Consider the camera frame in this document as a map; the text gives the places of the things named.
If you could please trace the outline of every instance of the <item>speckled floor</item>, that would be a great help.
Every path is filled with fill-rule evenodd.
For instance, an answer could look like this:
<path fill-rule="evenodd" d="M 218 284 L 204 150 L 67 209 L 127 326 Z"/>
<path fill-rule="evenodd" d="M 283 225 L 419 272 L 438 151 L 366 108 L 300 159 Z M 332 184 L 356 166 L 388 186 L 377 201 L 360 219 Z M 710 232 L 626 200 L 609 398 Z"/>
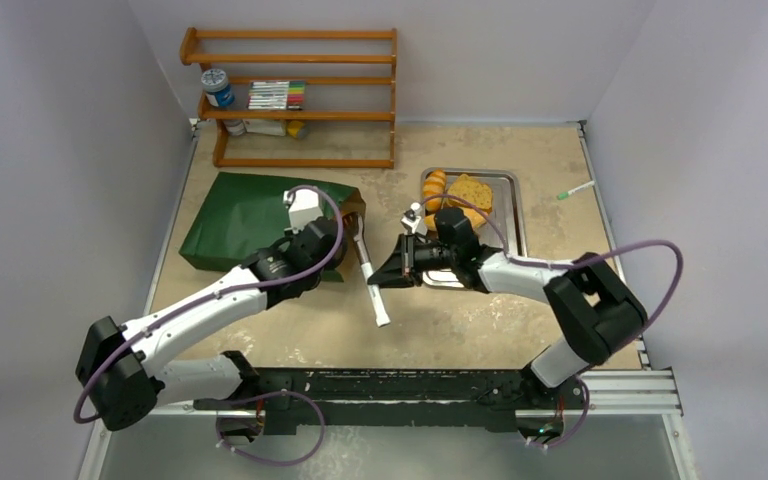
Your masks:
<path fill-rule="evenodd" d="M 314 125 L 303 141 L 251 135 L 232 139 L 234 156 L 385 158 L 386 129 Z M 217 169 L 215 131 L 204 130 L 173 228 L 154 309 L 163 308 L 221 275 L 193 269 L 177 253 Z M 530 256 L 565 259 L 605 251 L 608 243 L 592 191 L 563 202 L 554 196 L 590 180 L 572 127 L 399 126 L 397 166 L 379 169 L 226 169 L 355 185 L 367 202 L 366 241 L 374 265 L 392 251 L 401 212 L 419 194 L 431 166 L 514 172 L 521 184 Z M 343 284 L 323 284 L 302 298 L 241 320 L 188 350 L 183 358 L 240 350 L 255 366 L 394 368 L 515 368 L 560 335 L 550 308 L 510 295 L 414 288 L 386 290 L 392 324 L 375 326 L 360 271 Z M 639 369 L 633 347 L 606 368 Z"/>

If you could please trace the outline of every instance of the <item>green bag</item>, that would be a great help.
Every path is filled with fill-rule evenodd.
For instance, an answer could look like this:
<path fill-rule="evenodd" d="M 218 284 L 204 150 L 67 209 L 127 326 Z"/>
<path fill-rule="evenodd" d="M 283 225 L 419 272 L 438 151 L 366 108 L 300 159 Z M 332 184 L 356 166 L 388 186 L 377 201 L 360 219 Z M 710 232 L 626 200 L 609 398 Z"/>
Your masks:
<path fill-rule="evenodd" d="M 366 203 L 356 187 L 304 178 L 220 172 L 193 221 L 178 253 L 199 270 L 227 272 L 284 235 L 290 220 L 284 206 L 284 191 L 297 185 L 313 185 L 331 196 L 341 216 L 366 214 Z M 329 218 L 331 209 L 323 210 Z M 354 256 L 337 270 L 323 272 L 326 281 L 345 281 L 354 266 Z"/>

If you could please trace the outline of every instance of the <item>pen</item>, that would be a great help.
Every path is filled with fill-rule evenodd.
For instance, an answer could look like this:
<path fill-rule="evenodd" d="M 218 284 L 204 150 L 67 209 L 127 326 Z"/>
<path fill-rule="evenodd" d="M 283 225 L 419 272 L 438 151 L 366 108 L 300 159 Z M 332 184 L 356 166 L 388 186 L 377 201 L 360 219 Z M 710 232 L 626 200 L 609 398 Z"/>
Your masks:
<path fill-rule="evenodd" d="M 579 186 L 573 188 L 572 190 L 567 190 L 566 192 L 559 193 L 558 194 L 558 200 L 563 200 L 563 199 L 569 197 L 570 195 L 576 194 L 576 193 L 584 190 L 585 188 L 590 188 L 593 185 L 596 185 L 596 181 L 595 180 L 590 180 L 589 182 L 587 182 L 585 184 L 582 184 L 582 185 L 579 185 Z"/>

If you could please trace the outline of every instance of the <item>white wall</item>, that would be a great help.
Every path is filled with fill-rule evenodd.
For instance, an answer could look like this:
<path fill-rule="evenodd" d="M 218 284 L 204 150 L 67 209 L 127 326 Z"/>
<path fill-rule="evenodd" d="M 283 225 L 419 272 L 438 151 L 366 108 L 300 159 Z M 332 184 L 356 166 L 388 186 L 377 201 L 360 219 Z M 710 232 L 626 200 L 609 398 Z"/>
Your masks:
<path fill-rule="evenodd" d="M 126 0 L 0 0 L 0 479 L 77 474 L 84 334 L 141 312 L 188 148 Z"/>
<path fill-rule="evenodd" d="M 191 116 L 200 90 L 199 70 L 184 67 L 178 58 L 187 27 L 396 27 L 399 120 L 471 122 L 586 118 L 654 4 L 654 0 L 130 2 Z M 269 72 L 276 66 L 248 68 Z M 306 103 L 314 109 L 389 107 L 389 92 L 380 87 L 342 88 L 339 95 L 349 97 L 345 103 L 329 94 L 333 90 L 325 90 L 329 87 L 313 88 Z"/>
<path fill-rule="evenodd" d="M 703 474 L 768 478 L 768 1 L 658 2 L 590 127 L 618 242 L 686 253 L 645 338 L 675 366 Z M 623 261 L 653 305 L 669 254 Z"/>

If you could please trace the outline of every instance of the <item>wooden shelf rack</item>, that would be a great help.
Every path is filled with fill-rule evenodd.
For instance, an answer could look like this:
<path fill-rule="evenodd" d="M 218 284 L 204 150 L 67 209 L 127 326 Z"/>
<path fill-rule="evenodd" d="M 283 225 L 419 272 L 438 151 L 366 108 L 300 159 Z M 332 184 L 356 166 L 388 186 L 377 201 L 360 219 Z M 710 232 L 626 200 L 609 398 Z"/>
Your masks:
<path fill-rule="evenodd" d="M 382 40 L 391 43 L 390 55 L 287 55 L 287 54 L 220 54 L 203 51 L 202 40 Z M 304 80 L 308 85 L 389 85 L 390 110 L 377 112 L 285 111 L 285 110 L 221 110 L 207 101 L 204 93 L 198 105 L 200 119 L 216 120 L 218 135 L 213 150 L 217 167 L 330 167 L 393 168 L 396 156 L 396 29 L 381 31 L 344 30 L 197 30 L 187 29 L 180 49 L 181 63 L 197 63 L 202 71 L 214 63 L 325 63 L 325 64 L 389 64 L 390 76 L 381 77 L 292 77 L 230 76 L 234 85 L 248 85 L 255 80 Z M 228 158 L 228 131 L 222 120 L 266 118 L 275 120 L 317 120 L 342 122 L 387 122 L 390 124 L 390 158 L 384 159 L 311 159 L 311 158 Z"/>

